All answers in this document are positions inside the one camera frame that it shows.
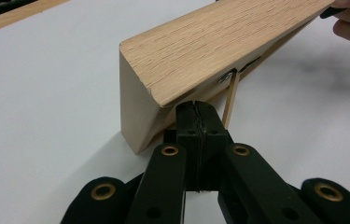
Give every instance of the black clamp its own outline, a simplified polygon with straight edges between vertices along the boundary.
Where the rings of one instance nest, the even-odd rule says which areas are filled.
[[[227,223],[350,223],[350,192],[321,178],[287,184],[258,154],[233,143],[216,110],[203,102],[176,108],[146,171],[124,184],[101,177],[87,184],[62,223],[183,223],[185,192],[218,191]]]

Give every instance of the wood grain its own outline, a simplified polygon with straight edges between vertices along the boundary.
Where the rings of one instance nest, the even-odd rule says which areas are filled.
[[[20,21],[30,16],[33,16],[34,14],[40,13],[51,7],[56,7],[59,4],[62,4],[67,1],[69,0],[38,0],[26,6],[19,7],[9,12],[3,13],[0,15],[0,28],[10,25],[11,23],[14,23],[16,21]]]
[[[230,81],[217,83],[223,75],[260,57],[240,74],[242,79],[332,2],[221,0],[123,41],[121,129],[133,150],[142,150],[173,123],[177,104],[207,101],[225,92]],[[148,105],[140,103],[145,97]],[[141,126],[148,133],[127,134]]]

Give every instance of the light wood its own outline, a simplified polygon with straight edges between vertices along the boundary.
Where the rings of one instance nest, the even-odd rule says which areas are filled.
[[[3,13],[0,15],[0,28],[33,16],[34,14],[40,13],[51,7],[56,7],[59,4],[67,1],[69,0],[38,0],[23,7],[19,7],[9,12]]]
[[[232,108],[235,102],[235,95],[236,95],[236,90],[238,89],[240,77],[241,75],[239,75],[237,72],[232,74],[232,77],[231,77],[230,87],[227,93],[227,101],[224,107],[224,113],[222,118],[225,129],[228,129],[228,127],[230,126]]]
[[[225,92],[232,69],[242,79],[333,0],[221,0],[123,41],[120,54],[121,131],[143,150],[174,122],[184,101]]]

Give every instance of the thin wooden stick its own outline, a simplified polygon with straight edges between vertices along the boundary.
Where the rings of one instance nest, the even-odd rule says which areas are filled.
[[[240,77],[241,77],[240,74],[238,74],[237,72],[232,73],[231,83],[227,93],[227,102],[225,104],[223,119],[222,119],[225,129],[228,129],[228,127],[230,126],[232,108],[235,102],[236,90],[238,89]]]

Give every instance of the black tool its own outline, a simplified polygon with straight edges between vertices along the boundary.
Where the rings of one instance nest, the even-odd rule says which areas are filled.
[[[340,12],[343,12],[345,10],[347,10],[347,8],[329,7],[322,14],[320,14],[320,18],[321,19],[326,19],[326,18],[328,18],[330,16],[333,16],[333,15],[338,14]]]
[[[176,108],[176,130],[164,133],[146,171],[124,184],[87,184],[62,224],[180,224],[185,191],[218,191],[227,223],[350,223],[350,192],[321,178],[287,184],[251,146],[233,143],[216,110],[203,102]]]

